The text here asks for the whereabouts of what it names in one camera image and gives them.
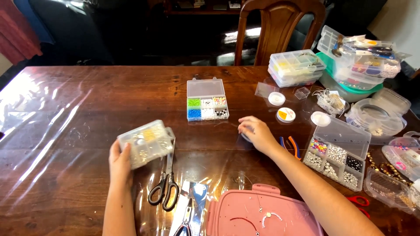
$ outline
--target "green beads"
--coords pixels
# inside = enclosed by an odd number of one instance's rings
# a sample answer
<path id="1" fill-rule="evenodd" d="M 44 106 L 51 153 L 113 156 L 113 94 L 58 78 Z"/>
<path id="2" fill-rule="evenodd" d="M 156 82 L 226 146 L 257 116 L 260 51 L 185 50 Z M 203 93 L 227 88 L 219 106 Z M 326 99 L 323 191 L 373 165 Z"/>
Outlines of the green beads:
<path id="1" fill-rule="evenodd" d="M 200 106 L 200 98 L 196 98 L 196 99 L 187 99 L 186 100 L 187 106 L 189 107 L 195 107 L 195 106 Z"/>

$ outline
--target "blue beads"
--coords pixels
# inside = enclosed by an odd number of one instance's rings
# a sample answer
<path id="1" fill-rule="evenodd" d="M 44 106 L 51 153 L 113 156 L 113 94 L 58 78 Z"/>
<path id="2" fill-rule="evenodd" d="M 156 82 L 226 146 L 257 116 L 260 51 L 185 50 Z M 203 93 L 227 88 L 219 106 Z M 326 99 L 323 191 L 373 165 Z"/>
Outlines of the blue beads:
<path id="1" fill-rule="evenodd" d="M 188 118 L 192 118 L 192 117 L 201 117 L 201 110 L 188 110 L 188 114 L 187 114 Z"/>

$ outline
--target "person's left hand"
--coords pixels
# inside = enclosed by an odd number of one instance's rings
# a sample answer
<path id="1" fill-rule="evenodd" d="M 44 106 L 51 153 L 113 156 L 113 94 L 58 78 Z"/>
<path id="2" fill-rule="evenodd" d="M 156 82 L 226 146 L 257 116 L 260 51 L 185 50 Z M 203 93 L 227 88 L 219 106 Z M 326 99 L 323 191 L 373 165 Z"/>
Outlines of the person's left hand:
<path id="1" fill-rule="evenodd" d="M 126 143 L 124 150 L 120 153 L 120 143 L 117 140 L 109 150 L 109 172 L 111 186 L 130 189 L 133 185 L 133 174 L 130 165 L 131 146 Z"/>

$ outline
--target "red cloth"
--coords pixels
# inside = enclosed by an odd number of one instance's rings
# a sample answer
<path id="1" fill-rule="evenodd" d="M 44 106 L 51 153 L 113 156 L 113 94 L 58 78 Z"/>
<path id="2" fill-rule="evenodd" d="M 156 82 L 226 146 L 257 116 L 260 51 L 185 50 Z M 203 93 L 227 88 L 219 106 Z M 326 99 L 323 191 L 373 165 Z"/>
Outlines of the red cloth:
<path id="1" fill-rule="evenodd" d="M 0 52 L 14 65 L 42 55 L 37 35 L 11 0 L 0 0 Z"/>

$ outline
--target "hand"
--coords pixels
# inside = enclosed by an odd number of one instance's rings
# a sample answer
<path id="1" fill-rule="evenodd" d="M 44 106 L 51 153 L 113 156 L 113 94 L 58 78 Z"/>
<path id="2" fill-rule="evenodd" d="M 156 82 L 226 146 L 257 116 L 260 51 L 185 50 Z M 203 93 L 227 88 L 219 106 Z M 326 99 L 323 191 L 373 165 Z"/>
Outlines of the hand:
<path id="1" fill-rule="evenodd" d="M 131 146 L 126 143 L 124 150 L 120 153 L 120 143 L 117 140 L 109 150 L 109 171 L 111 186 L 130 189 L 133 185 L 133 174 L 130 165 Z"/>
<path id="2" fill-rule="evenodd" d="M 269 156 L 273 150 L 280 147 L 264 122 L 254 116 L 243 117 L 238 121 L 241 122 L 238 126 L 239 133 L 244 133 L 258 151 Z"/>

